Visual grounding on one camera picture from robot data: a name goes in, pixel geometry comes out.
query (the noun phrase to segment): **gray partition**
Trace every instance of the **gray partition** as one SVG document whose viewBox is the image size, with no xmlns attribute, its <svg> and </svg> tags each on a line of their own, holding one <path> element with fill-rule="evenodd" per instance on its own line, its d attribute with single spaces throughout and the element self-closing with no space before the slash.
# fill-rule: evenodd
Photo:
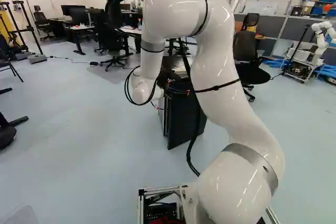
<svg viewBox="0 0 336 224">
<path fill-rule="evenodd" d="M 322 59 L 324 59 L 325 64 L 336 65 L 336 49 L 327 48 L 322 54 Z"/>
<path fill-rule="evenodd" d="M 244 21 L 245 14 L 235 14 L 235 21 Z"/>
<path fill-rule="evenodd" d="M 267 37 L 277 38 L 284 21 L 285 17 L 260 16 L 257 25 L 257 33 Z"/>
<path fill-rule="evenodd" d="M 314 23 L 319 23 L 321 21 L 317 20 L 309 20 L 305 18 L 288 18 L 287 23 L 285 25 L 285 28 L 282 31 L 281 34 L 281 39 L 290 39 L 290 40 L 295 40 L 299 41 L 303 31 L 305 30 L 304 26 L 305 25 L 312 25 Z M 303 40 L 304 42 L 316 42 L 314 38 L 314 32 L 313 30 L 309 27 L 307 30 L 306 35 L 304 36 Z"/>
<path fill-rule="evenodd" d="M 277 41 L 275 39 L 262 39 L 258 44 L 258 50 L 264 50 L 264 56 L 270 56 Z"/>
</svg>

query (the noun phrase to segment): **red component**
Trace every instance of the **red component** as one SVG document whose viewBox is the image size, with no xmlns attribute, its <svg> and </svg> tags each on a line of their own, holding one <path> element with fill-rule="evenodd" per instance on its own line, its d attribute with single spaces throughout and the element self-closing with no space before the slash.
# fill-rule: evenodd
<svg viewBox="0 0 336 224">
<path fill-rule="evenodd" d="M 167 216 L 153 220 L 151 224 L 185 224 L 182 220 L 170 220 Z"/>
<path fill-rule="evenodd" d="M 331 10 L 331 5 L 330 5 L 330 4 L 326 5 L 326 6 L 323 8 L 323 10 L 324 10 L 325 12 L 330 11 L 330 10 Z"/>
</svg>

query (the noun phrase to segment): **black chair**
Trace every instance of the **black chair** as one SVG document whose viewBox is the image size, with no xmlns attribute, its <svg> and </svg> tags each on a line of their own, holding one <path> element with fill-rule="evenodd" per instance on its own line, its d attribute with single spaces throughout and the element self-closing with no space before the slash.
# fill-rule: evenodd
<svg viewBox="0 0 336 224">
<path fill-rule="evenodd" d="M 49 23 L 49 20 L 46 18 L 43 12 L 36 11 L 34 12 L 34 17 L 35 17 L 35 25 L 37 29 L 45 32 L 47 36 L 41 37 L 40 40 L 46 40 L 46 39 L 52 39 L 56 38 L 56 36 L 50 35 L 52 32 L 52 26 Z"/>
<path fill-rule="evenodd" d="M 248 13 L 244 17 L 241 31 L 245 31 L 249 26 L 256 26 L 259 22 L 259 13 Z"/>
<path fill-rule="evenodd" d="M 10 55 L 8 54 L 8 52 L 7 53 L 4 52 L 3 47 L 0 47 L 0 72 L 10 69 L 13 72 L 13 75 L 18 76 L 20 81 L 23 82 L 21 76 L 17 73 L 17 71 L 15 70 L 15 68 L 13 67 L 9 59 L 10 59 Z"/>
<path fill-rule="evenodd" d="M 123 36 L 107 25 L 107 17 L 104 10 L 89 9 L 89 12 L 95 24 L 94 30 L 97 41 L 99 43 L 99 48 L 95 49 L 94 51 L 100 51 L 100 53 L 102 53 L 104 51 L 120 51 L 125 49 L 123 46 Z M 108 71 L 111 65 L 120 65 L 125 67 L 126 65 L 123 63 L 123 61 L 126 61 L 128 56 L 128 53 L 122 56 L 113 56 L 110 60 L 100 62 L 100 65 L 102 66 L 103 64 L 108 63 L 106 71 Z"/>
<path fill-rule="evenodd" d="M 0 94 L 4 94 L 10 91 L 12 91 L 11 88 L 1 89 Z M 26 122 L 28 119 L 29 118 L 27 116 L 23 116 L 9 122 L 0 112 L 0 150 L 6 148 L 12 141 L 14 141 L 16 136 L 15 126 Z"/>
<path fill-rule="evenodd" d="M 255 96 L 251 95 L 246 88 L 252 90 L 253 84 L 262 84 L 271 78 L 269 73 L 259 68 L 264 58 L 258 58 L 255 36 L 252 31 L 238 31 L 233 42 L 236 69 L 249 102 L 254 102 Z"/>
</svg>

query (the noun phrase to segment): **table leg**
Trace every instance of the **table leg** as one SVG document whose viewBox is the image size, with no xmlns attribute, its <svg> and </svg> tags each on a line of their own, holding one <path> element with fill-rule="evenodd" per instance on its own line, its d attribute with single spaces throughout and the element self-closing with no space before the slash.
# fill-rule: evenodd
<svg viewBox="0 0 336 224">
<path fill-rule="evenodd" d="M 174 40 L 175 39 L 169 39 L 169 56 L 173 56 Z"/>
<path fill-rule="evenodd" d="M 86 53 L 84 53 L 82 51 L 82 48 L 80 47 L 80 42 L 79 42 L 79 31 L 74 30 L 75 33 L 75 43 L 77 46 L 77 50 L 74 50 L 75 53 L 80 54 L 80 55 L 85 55 Z"/>
</svg>

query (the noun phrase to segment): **power cord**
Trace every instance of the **power cord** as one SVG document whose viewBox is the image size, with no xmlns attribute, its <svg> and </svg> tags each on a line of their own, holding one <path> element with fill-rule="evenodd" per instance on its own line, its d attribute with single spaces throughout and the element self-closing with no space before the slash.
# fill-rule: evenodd
<svg viewBox="0 0 336 224">
<path fill-rule="evenodd" d="M 189 62 L 188 62 L 188 59 L 187 59 L 187 56 L 183 50 L 183 53 L 182 53 L 182 59 L 183 59 L 183 63 L 184 63 L 184 67 L 185 67 L 185 70 L 187 72 L 187 75 L 191 81 L 191 77 L 190 77 L 190 65 L 189 65 Z M 179 93 L 187 93 L 189 95 L 189 92 L 184 92 L 182 90 L 176 90 L 176 92 L 179 92 Z M 200 129 L 200 118 L 201 118 L 201 108 L 200 108 L 200 104 L 198 103 L 198 99 L 197 97 L 195 96 L 196 98 L 196 101 L 197 101 L 197 108 L 196 108 L 196 128 L 193 132 L 193 135 L 192 135 L 192 138 L 190 140 L 190 143 L 189 143 L 189 146 L 188 146 L 188 149 L 187 149 L 187 152 L 186 152 L 186 159 L 187 159 L 187 163 L 188 163 L 188 166 L 190 167 L 190 169 L 193 171 L 193 173 L 199 177 L 200 176 L 200 173 L 199 171 L 194 167 L 192 161 L 191 161 L 191 150 L 196 142 L 196 139 L 197 139 L 197 135 L 198 135 L 198 132 L 199 132 L 199 129 Z"/>
<path fill-rule="evenodd" d="M 150 94 L 150 96 L 148 97 L 148 99 L 147 99 L 145 102 L 143 102 L 143 103 L 136 103 L 136 102 L 134 102 L 133 99 L 132 99 L 132 97 L 131 97 L 131 94 L 130 94 L 129 82 L 130 82 L 131 75 L 132 75 L 132 74 L 134 73 L 134 71 L 135 71 L 137 68 L 139 68 L 139 67 L 140 67 L 140 65 L 137 66 L 137 67 L 135 67 L 135 68 L 133 68 L 133 70 L 127 75 L 126 80 L 125 80 L 125 83 L 124 83 L 124 92 L 125 92 L 125 96 L 126 96 L 127 100 L 128 100 L 130 103 L 132 103 L 132 104 L 134 104 L 134 105 L 137 105 L 137 106 L 142 106 L 142 105 L 145 105 L 145 104 L 149 103 L 149 102 L 152 100 L 152 98 L 153 98 L 153 96 L 154 96 L 154 93 L 155 93 L 155 87 L 156 87 L 157 79 L 154 81 L 154 85 L 153 85 L 151 94 Z"/>
<path fill-rule="evenodd" d="M 157 110 L 166 110 L 166 109 L 159 108 L 159 106 L 155 105 L 152 101 L 151 101 L 151 104 L 152 104 L 153 107 L 156 108 Z"/>
<path fill-rule="evenodd" d="M 64 60 L 71 60 L 71 63 L 84 63 L 84 64 L 89 64 L 91 67 L 95 67 L 98 65 L 98 62 L 96 61 L 91 61 L 91 62 L 86 62 L 86 61 L 73 61 L 74 59 L 68 58 L 68 57 L 58 57 L 58 56 L 49 56 L 47 58 L 55 58 L 55 59 L 64 59 Z"/>
</svg>

